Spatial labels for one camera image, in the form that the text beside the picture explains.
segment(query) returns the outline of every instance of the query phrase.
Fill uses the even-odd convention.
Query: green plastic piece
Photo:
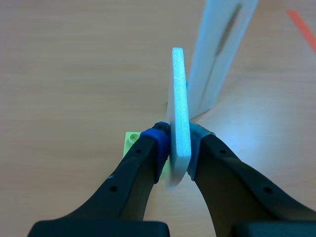
[[[125,134],[125,142],[124,142],[123,157],[129,151],[129,149],[133,146],[133,144],[138,140],[140,134],[141,134],[140,132],[126,132],[126,134]],[[161,176],[160,176],[161,179],[166,179],[166,173],[167,173],[167,166],[168,165],[169,165],[169,162],[166,162],[166,164],[163,167]]]

